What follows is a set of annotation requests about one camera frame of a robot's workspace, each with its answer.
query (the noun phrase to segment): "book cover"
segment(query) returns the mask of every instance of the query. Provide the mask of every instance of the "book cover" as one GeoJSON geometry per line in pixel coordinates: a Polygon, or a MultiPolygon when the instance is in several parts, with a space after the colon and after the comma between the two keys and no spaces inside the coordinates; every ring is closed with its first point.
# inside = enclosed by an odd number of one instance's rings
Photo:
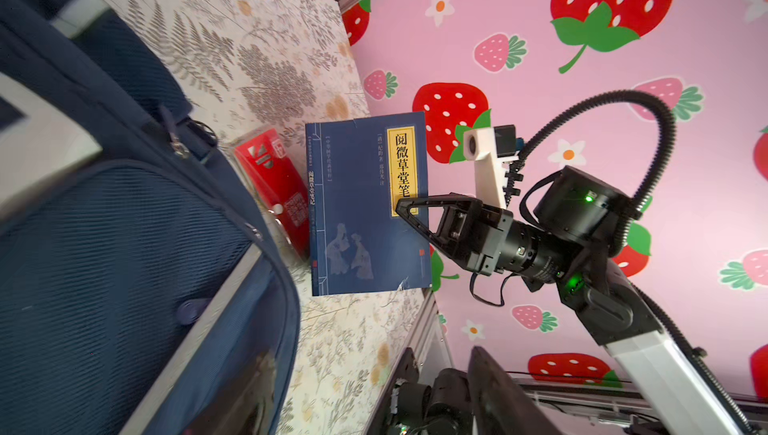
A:
{"type": "Polygon", "coordinates": [[[428,287],[429,244],[395,213],[428,194],[424,113],[309,123],[306,155],[312,294],[428,287]]]}

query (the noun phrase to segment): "book spine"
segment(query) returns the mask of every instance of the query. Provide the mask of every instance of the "book spine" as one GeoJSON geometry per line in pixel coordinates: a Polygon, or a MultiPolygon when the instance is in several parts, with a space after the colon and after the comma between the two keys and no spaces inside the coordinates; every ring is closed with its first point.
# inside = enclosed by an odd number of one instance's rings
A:
{"type": "Polygon", "coordinates": [[[320,250],[317,247],[317,202],[322,197],[317,196],[317,191],[322,190],[322,183],[318,186],[315,181],[315,167],[322,169],[322,147],[320,147],[320,136],[318,123],[306,124],[306,173],[307,186],[310,194],[310,268],[312,270],[312,296],[318,296],[319,293],[319,268],[318,257],[320,250]]]}

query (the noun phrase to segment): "red package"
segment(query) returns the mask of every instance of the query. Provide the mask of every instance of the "red package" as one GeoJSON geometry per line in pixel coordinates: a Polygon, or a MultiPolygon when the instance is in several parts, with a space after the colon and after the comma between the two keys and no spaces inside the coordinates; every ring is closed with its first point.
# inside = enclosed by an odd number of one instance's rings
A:
{"type": "Polygon", "coordinates": [[[310,245],[309,196],[274,129],[240,143],[235,155],[301,257],[310,245]]]}

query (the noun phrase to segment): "mesh pocket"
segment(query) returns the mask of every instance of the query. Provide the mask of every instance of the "mesh pocket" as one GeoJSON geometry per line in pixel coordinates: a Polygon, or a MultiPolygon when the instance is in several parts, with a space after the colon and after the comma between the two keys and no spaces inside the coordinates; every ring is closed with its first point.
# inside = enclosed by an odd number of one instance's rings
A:
{"type": "Polygon", "coordinates": [[[7,433],[116,433],[250,241],[193,192],[110,165],[0,235],[7,433]]]}

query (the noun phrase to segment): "blue backpack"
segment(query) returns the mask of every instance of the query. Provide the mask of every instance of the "blue backpack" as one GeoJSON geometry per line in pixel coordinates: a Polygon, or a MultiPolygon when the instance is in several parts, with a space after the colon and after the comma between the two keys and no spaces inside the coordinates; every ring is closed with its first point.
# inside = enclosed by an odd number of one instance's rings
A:
{"type": "Polygon", "coordinates": [[[100,0],[2,0],[0,73],[101,146],[0,224],[0,433],[274,433],[298,295],[172,75],[100,0]]]}

